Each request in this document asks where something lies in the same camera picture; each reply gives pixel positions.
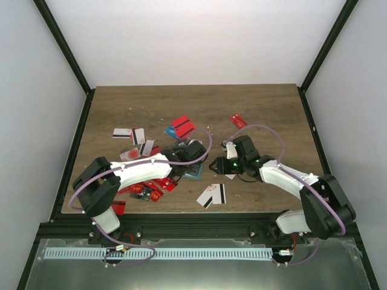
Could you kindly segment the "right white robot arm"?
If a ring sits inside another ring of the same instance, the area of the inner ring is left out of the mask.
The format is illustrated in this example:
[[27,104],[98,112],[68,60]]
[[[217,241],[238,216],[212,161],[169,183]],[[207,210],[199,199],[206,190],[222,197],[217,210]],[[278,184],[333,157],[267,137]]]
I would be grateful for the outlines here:
[[356,212],[338,180],[330,174],[317,176],[281,164],[270,155],[260,155],[247,135],[223,145],[225,156],[217,157],[209,169],[219,175],[242,175],[276,186],[301,201],[301,210],[281,213],[269,227],[269,238],[283,243],[290,234],[312,233],[326,240],[343,236],[356,219]]

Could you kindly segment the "white card vertical stripe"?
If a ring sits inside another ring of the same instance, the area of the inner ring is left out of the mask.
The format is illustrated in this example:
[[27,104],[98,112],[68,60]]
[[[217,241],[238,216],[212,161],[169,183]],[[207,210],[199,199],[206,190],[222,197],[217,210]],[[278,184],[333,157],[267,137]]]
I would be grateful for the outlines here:
[[145,144],[145,130],[143,128],[133,129],[131,132],[133,145]]

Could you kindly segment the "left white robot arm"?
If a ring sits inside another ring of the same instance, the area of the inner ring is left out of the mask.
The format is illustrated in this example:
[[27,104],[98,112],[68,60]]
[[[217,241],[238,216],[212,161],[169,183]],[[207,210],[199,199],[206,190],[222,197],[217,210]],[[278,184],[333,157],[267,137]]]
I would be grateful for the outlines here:
[[185,146],[164,149],[133,161],[109,162],[104,156],[96,158],[73,182],[74,194],[69,206],[92,219],[109,243],[119,243],[124,230],[112,208],[117,192],[153,179],[183,176],[205,160],[208,153],[199,141],[193,140]]

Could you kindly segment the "black frame post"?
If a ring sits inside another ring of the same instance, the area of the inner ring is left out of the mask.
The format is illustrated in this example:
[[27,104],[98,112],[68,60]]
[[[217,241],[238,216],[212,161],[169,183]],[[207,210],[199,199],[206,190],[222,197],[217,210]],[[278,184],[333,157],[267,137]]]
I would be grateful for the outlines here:
[[300,87],[306,93],[359,0],[346,0]]
[[79,85],[86,95],[89,95],[92,91],[90,85],[88,84],[68,42],[63,35],[57,21],[55,20],[54,15],[52,14],[48,4],[44,0],[33,0],[38,12],[42,16],[47,28],[49,29],[51,35],[56,41],[59,49],[61,50],[65,60],[69,64],[74,76],[76,77]]

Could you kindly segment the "teal card holder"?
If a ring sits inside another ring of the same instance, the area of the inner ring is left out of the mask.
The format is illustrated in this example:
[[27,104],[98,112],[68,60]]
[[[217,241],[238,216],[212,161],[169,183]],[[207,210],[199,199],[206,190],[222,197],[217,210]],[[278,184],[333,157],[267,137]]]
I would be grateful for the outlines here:
[[190,171],[186,172],[183,177],[198,180],[200,178],[203,166],[201,164],[194,165]]

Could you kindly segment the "light blue slotted rail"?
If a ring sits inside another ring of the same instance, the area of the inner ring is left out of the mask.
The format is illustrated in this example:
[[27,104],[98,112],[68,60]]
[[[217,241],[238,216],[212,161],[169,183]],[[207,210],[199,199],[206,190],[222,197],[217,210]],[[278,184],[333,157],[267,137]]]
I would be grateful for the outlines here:
[[[47,248],[45,259],[147,259],[152,251],[134,248],[124,253],[111,253],[106,248]],[[157,248],[155,260],[268,260],[272,259],[270,248]]]

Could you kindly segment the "white card red circle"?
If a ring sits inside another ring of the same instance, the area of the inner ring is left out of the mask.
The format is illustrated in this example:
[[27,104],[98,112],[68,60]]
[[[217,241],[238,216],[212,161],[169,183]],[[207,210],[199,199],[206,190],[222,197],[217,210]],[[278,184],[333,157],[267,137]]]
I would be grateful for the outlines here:
[[120,154],[120,159],[122,161],[132,161],[141,157],[140,151],[138,148],[131,149],[127,152]]

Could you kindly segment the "red stripe card front edge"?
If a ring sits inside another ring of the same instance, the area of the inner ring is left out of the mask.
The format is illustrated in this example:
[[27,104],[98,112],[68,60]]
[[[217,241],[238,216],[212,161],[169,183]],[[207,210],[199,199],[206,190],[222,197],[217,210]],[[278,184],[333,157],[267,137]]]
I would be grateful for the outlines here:
[[113,201],[111,205],[116,215],[124,215],[126,202],[125,201]]

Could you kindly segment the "red card under white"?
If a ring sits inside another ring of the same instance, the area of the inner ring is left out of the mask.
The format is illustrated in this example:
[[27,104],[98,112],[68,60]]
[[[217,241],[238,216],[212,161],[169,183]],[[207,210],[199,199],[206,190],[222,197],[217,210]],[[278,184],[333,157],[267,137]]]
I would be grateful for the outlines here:
[[154,145],[151,150],[150,156],[156,155],[161,152],[161,149],[158,145]]

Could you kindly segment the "black frame post right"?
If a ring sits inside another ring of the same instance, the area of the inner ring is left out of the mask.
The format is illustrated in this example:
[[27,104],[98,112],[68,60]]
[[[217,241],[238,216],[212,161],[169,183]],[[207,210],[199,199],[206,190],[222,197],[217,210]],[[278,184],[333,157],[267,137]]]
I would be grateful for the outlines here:
[[300,87],[306,93],[359,0],[346,0]]

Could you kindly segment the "red vip card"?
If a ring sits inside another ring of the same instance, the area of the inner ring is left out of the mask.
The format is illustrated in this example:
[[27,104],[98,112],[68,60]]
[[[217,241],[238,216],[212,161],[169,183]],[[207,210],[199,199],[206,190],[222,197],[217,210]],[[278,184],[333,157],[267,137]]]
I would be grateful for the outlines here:
[[162,191],[157,185],[155,185],[153,182],[144,182],[143,183],[144,189],[146,190],[146,193],[149,193],[149,199],[152,202],[157,202],[160,200],[160,198],[164,195],[164,191]]
[[143,191],[143,183],[140,182],[140,183],[128,185],[128,186],[120,189],[117,192],[117,195],[121,195],[121,194],[124,194],[124,193],[136,194],[137,195],[137,194],[141,194],[142,191]]

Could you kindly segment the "black frame post left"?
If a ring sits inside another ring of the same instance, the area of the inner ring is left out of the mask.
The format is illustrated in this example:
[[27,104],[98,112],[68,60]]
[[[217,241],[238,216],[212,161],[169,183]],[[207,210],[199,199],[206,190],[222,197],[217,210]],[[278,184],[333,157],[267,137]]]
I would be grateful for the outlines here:
[[79,85],[86,95],[89,95],[92,91],[90,85],[88,84],[68,42],[63,35],[57,21],[55,20],[54,15],[52,14],[48,4],[44,0],[33,0],[38,12],[42,16],[47,28],[49,29],[51,35],[56,41],[59,49],[61,50],[65,60],[69,64],[74,76],[76,77]]

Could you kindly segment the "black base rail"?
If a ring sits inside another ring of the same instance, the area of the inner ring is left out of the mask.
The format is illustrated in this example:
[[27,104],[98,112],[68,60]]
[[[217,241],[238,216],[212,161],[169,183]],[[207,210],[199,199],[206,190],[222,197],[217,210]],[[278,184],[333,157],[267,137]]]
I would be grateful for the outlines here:
[[[278,212],[258,213],[139,213],[119,217],[125,233],[140,239],[256,239],[264,226],[275,221]],[[42,238],[87,238],[91,219],[84,214],[57,214],[41,223]]]

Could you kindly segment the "white VIP sunset card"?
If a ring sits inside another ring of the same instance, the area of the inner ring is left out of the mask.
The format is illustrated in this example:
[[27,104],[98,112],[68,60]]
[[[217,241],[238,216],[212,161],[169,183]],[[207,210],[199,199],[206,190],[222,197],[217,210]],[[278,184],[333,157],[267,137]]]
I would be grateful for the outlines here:
[[228,177],[229,179],[233,179],[236,175],[235,174],[232,174],[232,175],[226,175],[226,177]]

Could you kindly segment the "red card far right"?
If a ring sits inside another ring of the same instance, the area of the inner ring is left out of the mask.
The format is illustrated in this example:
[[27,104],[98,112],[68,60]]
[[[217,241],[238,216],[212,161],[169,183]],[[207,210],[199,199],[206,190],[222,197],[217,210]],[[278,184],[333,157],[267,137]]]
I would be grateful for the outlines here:
[[239,114],[233,114],[229,117],[229,119],[238,129],[247,126],[247,122]]

